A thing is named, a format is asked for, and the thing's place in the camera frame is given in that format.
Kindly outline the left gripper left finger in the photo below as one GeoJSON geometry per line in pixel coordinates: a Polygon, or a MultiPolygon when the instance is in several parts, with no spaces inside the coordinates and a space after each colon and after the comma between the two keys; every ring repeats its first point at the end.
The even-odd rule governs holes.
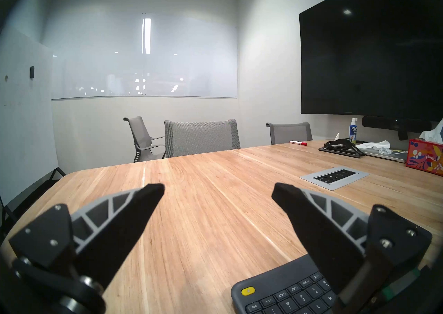
{"type": "Polygon", "coordinates": [[[104,291],[164,195],[161,183],[56,204],[9,238],[9,313],[105,313],[104,291]]]}

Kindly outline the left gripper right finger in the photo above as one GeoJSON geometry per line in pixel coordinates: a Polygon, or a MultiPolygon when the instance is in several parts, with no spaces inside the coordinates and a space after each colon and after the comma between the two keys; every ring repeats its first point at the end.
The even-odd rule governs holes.
{"type": "Polygon", "coordinates": [[[370,214],[338,198],[276,183],[272,199],[336,294],[333,313],[426,313],[432,234],[388,207],[370,214]]]}

